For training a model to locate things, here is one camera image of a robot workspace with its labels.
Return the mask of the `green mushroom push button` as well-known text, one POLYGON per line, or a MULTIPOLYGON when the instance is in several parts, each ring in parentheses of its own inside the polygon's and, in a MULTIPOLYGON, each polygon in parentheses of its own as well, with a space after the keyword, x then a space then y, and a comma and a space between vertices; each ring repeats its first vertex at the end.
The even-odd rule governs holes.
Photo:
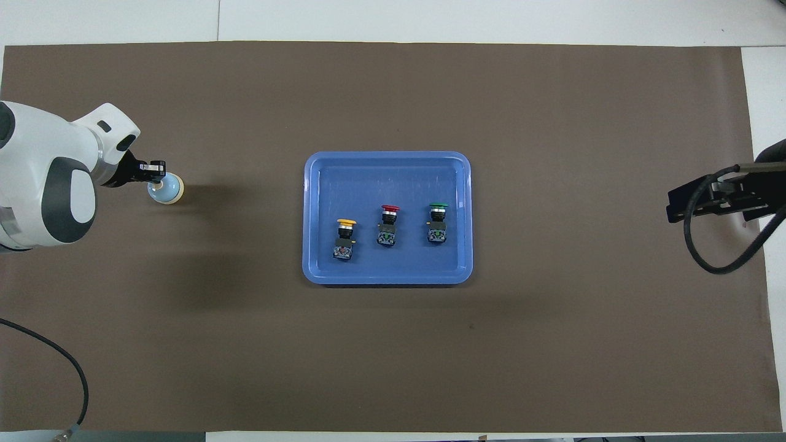
POLYGON ((448 204, 446 203, 430 203, 430 220, 427 222, 429 232, 427 238, 430 242, 445 242, 446 241, 446 211, 448 204))

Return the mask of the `blue plastic tray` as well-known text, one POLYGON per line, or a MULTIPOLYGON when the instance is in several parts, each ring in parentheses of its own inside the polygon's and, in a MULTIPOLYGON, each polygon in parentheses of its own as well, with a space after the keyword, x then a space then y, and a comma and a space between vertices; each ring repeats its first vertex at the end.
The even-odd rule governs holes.
POLYGON ((457 285, 473 271, 470 162, 452 151, 322 152, 304 166, 302 269, 321 285, 457 285), (427 238, 446 203, 446 241, 427 238), (381 205, 400 207, 396 243, 377 243, 381 205), (352 257, 334 258, 337 219, 354 219, 352 257))

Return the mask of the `red mushroom push button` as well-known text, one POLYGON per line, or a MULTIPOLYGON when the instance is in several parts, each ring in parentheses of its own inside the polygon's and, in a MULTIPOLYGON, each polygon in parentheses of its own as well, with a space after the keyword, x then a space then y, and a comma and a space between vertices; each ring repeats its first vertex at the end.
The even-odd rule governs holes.
POLYGON ((400 207, 397 205, 381 205, 381 223, 377 225, 377 243, 392 247, 396 243, 396 221, 400 207))

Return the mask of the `yellow mushroom push button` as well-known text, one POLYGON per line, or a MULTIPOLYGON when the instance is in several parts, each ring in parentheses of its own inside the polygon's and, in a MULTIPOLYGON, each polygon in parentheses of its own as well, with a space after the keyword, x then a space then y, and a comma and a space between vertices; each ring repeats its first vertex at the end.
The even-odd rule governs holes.
POLYGON ((340 260, 350 260, 353 245, 356 243, 353 234, 357 222, 354 219, 337 219, 337 224, 338 237, 334 243, 332 255, 340 260))

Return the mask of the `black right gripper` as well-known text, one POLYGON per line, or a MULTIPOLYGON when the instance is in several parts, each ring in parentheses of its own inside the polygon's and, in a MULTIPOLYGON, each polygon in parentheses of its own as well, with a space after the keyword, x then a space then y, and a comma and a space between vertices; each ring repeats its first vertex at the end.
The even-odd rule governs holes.
POLYGON ((775 214, 786 205, 786 138, 761 151, 754 163, 744 163, 739 171, 714 178, 702 186, 710 174, 669 191, 666 205, 668 223, 685 219, 688 202, 698 198, 693 215, 726 215, 741 212, 746 222, 775 214))

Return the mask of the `light blue service bell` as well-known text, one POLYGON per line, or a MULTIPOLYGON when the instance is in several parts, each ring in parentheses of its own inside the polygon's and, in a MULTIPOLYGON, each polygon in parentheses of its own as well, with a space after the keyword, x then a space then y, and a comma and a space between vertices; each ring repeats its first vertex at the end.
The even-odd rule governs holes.
POLYGON ((150 198, 165 205, 177 203, 182 198, 184 190, 184 182, 174 173, 166 173, 157 184, 147 184, 150 198))

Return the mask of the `brown table mat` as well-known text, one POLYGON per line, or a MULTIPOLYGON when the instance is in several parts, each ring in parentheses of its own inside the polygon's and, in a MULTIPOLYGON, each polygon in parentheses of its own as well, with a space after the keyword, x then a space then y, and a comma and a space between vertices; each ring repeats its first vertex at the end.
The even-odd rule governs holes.
POLYGON ((781 429, 763 257, 707 274, 665 216, 752 159, 738 48, 8 47, 2 98, 113 103, 185 181, 101 188, 84 239, 0 257, 0 317, 79 359, 88 430, 781 429), (421 149, 470 162, 469 279, 307 280, 307 159, 421 149))

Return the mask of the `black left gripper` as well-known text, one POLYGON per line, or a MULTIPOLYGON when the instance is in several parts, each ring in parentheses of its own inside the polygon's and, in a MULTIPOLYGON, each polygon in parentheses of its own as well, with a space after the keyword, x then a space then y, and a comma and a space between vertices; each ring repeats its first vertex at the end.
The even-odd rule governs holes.
POLYGON ((150 163, 138 160, 132 151, 126 151, 118 165, 114 168, 109 178, 101 178, 102 187, 116 188, 123 187, 130 182, 148 182, 149 184, 160 184, 166 176, 166 162, 164 160, 152 160, 150 163))

